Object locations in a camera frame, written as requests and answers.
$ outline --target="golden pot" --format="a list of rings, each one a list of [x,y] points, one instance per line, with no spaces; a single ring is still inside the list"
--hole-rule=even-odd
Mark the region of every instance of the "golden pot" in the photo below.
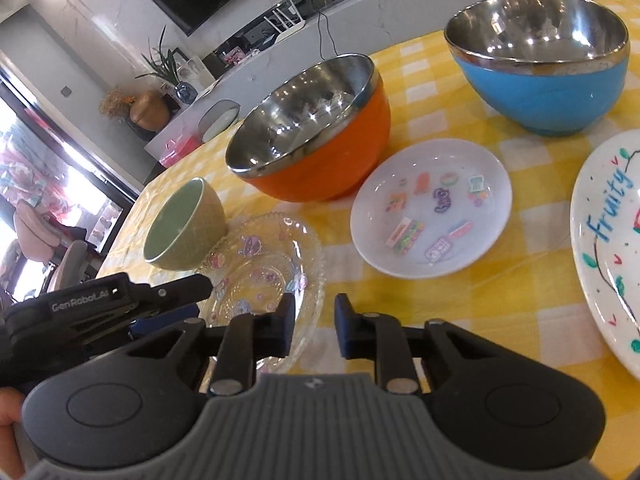
[[[150,132],[159,132],[169,122],[171,115],[162,96],[157,90],[150,90],[136,97],[129,118],[141,128]]]

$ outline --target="chair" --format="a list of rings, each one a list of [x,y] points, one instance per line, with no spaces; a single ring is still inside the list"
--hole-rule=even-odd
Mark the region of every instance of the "chair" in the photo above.
[[[96,258],[83,240],[71,241],[61,230],[49,224],[38,211],[24,200],[19,200],[14,213],[15,233],[22,254],[30,260],[47,264],[54,259],[56,249],[66,246],[62,260],[47,287],[47,292],[77,285],[87,274],[94,278],[97,272],[90,267]]]
[[[82,281],[89,265],[87,249],[86,242],[80,240],[69,245],[62,262],[53,273],[47,292],[74,286]]]

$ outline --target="orange bowl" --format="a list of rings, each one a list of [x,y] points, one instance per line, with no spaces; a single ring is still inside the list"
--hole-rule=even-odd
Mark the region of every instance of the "orange bowl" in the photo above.
[[[346,54],[273,91],[246,117],[226,150],[237,176],[286,202],[337,198],[376,167],[390,109],[372,60]]]

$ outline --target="white plate with fruity text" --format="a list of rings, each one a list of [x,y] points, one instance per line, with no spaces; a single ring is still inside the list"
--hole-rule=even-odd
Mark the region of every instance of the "white plate with fruity text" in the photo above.
[[[584,163],[571,198],[571,243],[593,319],[640,380],[640,130],[603,142]]]
[[[436,278],[485,254],[511,213],[511,183],[491,152],[466,140],[427,140],[396,153],[360,188],[351,237],[377,270]]]

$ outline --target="table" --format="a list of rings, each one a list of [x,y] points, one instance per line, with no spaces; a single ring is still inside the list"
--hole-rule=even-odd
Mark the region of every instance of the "table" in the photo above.
[[[189,274],[144,263],[146,232],[169,196],[194,176],[217,190],[233,227],[272,210],[312,225],[326,255],[327,284],[318,323],[294,372],[372,371],[340,358],[333,300],[346,292],[357,311],[391,314],[404,325],[440,317],[588,384],[603,400],[607,427],[594,463],[613,479],[640,465],[640,383],[609,351],[578,282],[569,235],[571,193],[595,146],[640,127],[640,0],[606,5],[625,20],[632,44],[625,91],[613,110],[583,133],[560,139],[528,134],[483,102],[466,82],[441,32],[372,56],[392,108],[384,157],[426,139],[455,137],[500,158],[513,184],[513,211],[500,239],[472,266],[435,280],[403,281],[366,264],[351,242],[353,196],[331,203],[278,202],[233,176],[224,155],[232,130],[196,150],[149,184],[124,223],[100,275],[126,271],[153,285]]]

